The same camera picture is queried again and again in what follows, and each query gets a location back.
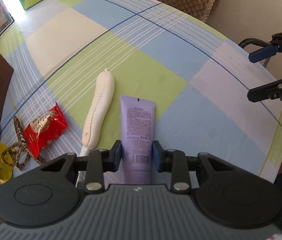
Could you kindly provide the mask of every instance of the tube cap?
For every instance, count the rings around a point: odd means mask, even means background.
[[[149,171],[124,171],[125,184],[150,184]]]

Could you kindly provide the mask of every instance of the black cable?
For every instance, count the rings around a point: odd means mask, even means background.
[[[253,45],[256,45],[256,46],[259,46],[259,47],[266,47],[266,46],[269,45],[268,42],[265,42],[265,41],[262,41],[262,40],[259,40],[259,39],[254,39],[254,38],[245,39],[245,40],[241,41],[238,45],[241,48],[244,49],[249,44],[253,44]]]

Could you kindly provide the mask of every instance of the purple tube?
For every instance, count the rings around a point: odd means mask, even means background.
[[[150,184],[155,102],[121,96],[122,163],[125,184]]]

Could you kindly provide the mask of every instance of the plaid tablecloth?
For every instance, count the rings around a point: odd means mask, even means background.
[[[115,92],[98,147],[120,138],[119,97],[131,95],[156,102],[154,138],[164,148],[209,152],[276,177],[282,102],[247,99],[248,89],[273,76],[221,33],[172,7],[156,0],[44,0],[3,33],[0,53],[15,70],[1,122],[6,145],[16,141],[15,114],[27,125],[57,101],[69,128],[42,156],[79,153],[96,77],[107,68]],[[25,171],[36,166],[31,160]],[[153,172],[154,183],[169,178]],[[194,173],[191,179],[195,187]],[[122,182],[122,171],[105,180]]]

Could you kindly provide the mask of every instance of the blue line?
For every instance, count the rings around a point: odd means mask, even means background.
[[[143,11],[140,11],[139,13],[145,12],[148,9],[151,9],[159,4],[162,3],[158,3],[156,5],[153,5]],[[65,63],[63,63],[59,68],[57,68],[46,80],[44,80],[42,82],[42,84],[40,84],[32,93],[31,95],[21,104],[21,106],[17,109],[17,111],[15,112],[15,114],[17,114],[20,109],[25,105],[25,103],[56,73],[58,72],[63,66],[65,66],[71,59],[73,59],[76,55],[78,55],[83,49],[85,49],[86,47],[88,47],[90,44],[92,44],[94,41],[96,41],[98,38],[102,37],[103,35],[105,35],[106,33],[108,33],[109,31],[113,30],[115,27],[119,26],[120,24],[126,22],[127,20],[131,19],[132,17],[138,15],[139,13],[134,13],[134,15],[130,16],[129,18],[125,19],[124,21],[114,25],[112,28],[108,29],[107,31],[105,31],[104,33],[102,33],[101,35],[99,35],[98,37],[96,37],[93,41],[91,41],[90,43],[88,43],[86,46],[84,46],[82,49],[80,49],[77,53],[75,53],[71,58],[69,58]],[[8,120],[8,122],[6,123],[6,125],[1,129],[0,134],[3,132],[3,130],[7,127],[7,125],[12,121],[14,115]]]
[[[133,12],[133,11],[131,11],[131,10],[129,10],[129,9],[127,9],[127,8],[125,8],[125,7],[123,7],[123,6],[121,6],[121,5],[118,5],[118,4],[114,3],[114,2],[111,2],[111,1],[109,1],[109,0],[104,0],[104,1],[107,1],[107,2],[109,2],[109,3],[115,4],[115,5],[117,5],[117,6],[121,7],[121,8],[123,8],[123,9],[129,11],[129,12],[135,13],[135,12]],[[158,3],[158,4],[154,5],[154,6],[151,6],[151,7],[147,8],[147,9],[145,9],[145,10],[143,10],[143,11],[140,11],[139,13],[135,13],[135,15],[138,15],[138,16],[142,17],[143,19],[145,19],[145,20],[147,20],[147,21],[149,21],[149,22],[155,24],[156,26],[158,26],[158,27],[160,27],[160,28],[166,30],[167,32],[169,32],[169,33],[171,33],[171,34],[177,36],[178,38],[180,38],[180,39],[182,39],[183,41],[187,42],[188,44],[192,45],[193,47],[195,47],[196,49],[198,49],[199,51],[201,51],[203,54],[205,54],[205,55],[207,55],[209,58],[211,58],[211,59],[212,59],[214,62],[216,62],[218,65],[220,65],[225,71],[227,71],[231,76],[233,76],[241,85],[243,85],[247,90],[249,90],[249,88],[248,88],[240,79],[238,79],[233,73],[231,73],[231,72],[230,72],[227,68],[225,68],[221,63],[219,63],[218,61],[216,61],[214,58],[212,58],[209,54],[207,54],[206,52],[204,52],[202,49],[199,49],[197,46],[195,46],[195,45],[192,44],[191,42],[187,41],[186,39],[180,37],[179,35],[175,34],[174,32],[169,31],[168,29],[166,29],[166,28],[160,26],[159,24],[156,24],[155,22],[149,20],[148,18],[145,18],[145,17],[143,17],[142,15],[140,15],[140,13],[143,13],[143,12],[145,12],[146,10],[151,9],[151,8],[153,8],[153,7],[155,7],[155,6],[159,5],[159,4],[162,4],[162,3]],[[260,102],[260,103],[265,107],[265,109],[267,109],[267,111],[274,117],[274,119],[275,119],[275,120],[278,122],[278,124],[282,127],[282,124],[281,124],[281,123],[279,122],[279,120],[274,116],[274,114],[270,111],[270,109],[268,109],[268,108],[265,106],[265,104],[264,104],[263,102]]]

